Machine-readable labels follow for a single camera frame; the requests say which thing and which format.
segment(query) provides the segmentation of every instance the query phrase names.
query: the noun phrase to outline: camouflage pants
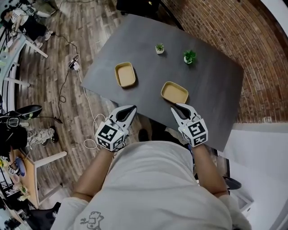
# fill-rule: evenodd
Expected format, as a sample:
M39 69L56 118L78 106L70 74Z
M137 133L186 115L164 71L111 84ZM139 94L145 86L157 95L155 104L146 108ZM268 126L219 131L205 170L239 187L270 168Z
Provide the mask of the camouflage pants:
M28 132L27 146L34 146L44 143L46 140L51 139L54 135L54 129L39 129L31 130Z

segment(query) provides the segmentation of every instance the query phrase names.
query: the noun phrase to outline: small potted plant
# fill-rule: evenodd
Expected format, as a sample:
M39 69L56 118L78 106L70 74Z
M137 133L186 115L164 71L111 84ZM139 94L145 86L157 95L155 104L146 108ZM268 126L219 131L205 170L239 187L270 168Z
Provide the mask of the small potted plant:
M164 52L164 45L163 43L157 44L155 46L157 54L162 54Z
M193 50L187 50L184 52L184 62L191 64L196 60L196 53Z

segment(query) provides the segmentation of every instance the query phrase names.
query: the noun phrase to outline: table leg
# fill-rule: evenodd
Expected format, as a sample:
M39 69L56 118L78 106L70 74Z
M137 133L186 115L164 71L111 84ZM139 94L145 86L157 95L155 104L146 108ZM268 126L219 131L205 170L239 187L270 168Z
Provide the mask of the table leg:
M14 82L14 83L16 83L16 84L24 85L24 86L27 86L27 87L30 86L29 83L27 83L27 82L22 82L22 81L19 81L19 80L17 80L17 79L14 79L14 78L5 77L4 80L6 80L6 81L11 81L11 82Z
M59 158L62 158L64 156L66 156L66 155L67 155L67 152L65 152L65 151L61 152L61 153L57 153L57 154L54 154L53 156L49 156L49 157L46 157L44 159L35 161L34 165L35 165L36 168L38 168L38 167L40 167L42 165L48 164L48 163L50 163L52 161L55 161L55 160L57 160Z
M41 54L43 57L47 58L48 55L45 54L43 51L41 51L39 48L37 48L35 45L33 45L31 42L29 42L28 40L25 41L25 43L27 45L29 45L32 49L34 49L35 51L37 51L39 54Z
M48 199L50 196L52 196L54 193L58 192L60 189L62 189L63 185L60 184L56 188L52 189L49 193L47 193L45 196L42 197L41 200L39 200L39 205L41 205L46 199Z

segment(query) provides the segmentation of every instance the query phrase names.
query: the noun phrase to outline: succulent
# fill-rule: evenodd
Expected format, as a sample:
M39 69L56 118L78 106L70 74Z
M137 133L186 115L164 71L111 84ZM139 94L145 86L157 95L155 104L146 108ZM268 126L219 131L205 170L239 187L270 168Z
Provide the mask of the succulent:
M196 53L193 50L187 50L184 52L184 57L186 57L187 63L193 63L196 60Z
M157 49L158 51L164 50L164 45L163 45L163 43L157 44L157 45L156 45L156 49Z

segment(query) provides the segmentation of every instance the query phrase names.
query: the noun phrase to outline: wooden tray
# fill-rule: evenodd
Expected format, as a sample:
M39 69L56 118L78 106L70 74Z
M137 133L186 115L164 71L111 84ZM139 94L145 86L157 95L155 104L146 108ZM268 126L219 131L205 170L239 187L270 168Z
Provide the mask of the wooden tray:
M171 81L167 81L161 90L161 96L172 103L185 103L188 95L185 88Z
M120 63L115 66L115 75L118 85L127 87L136 81L133 66L130 62Z

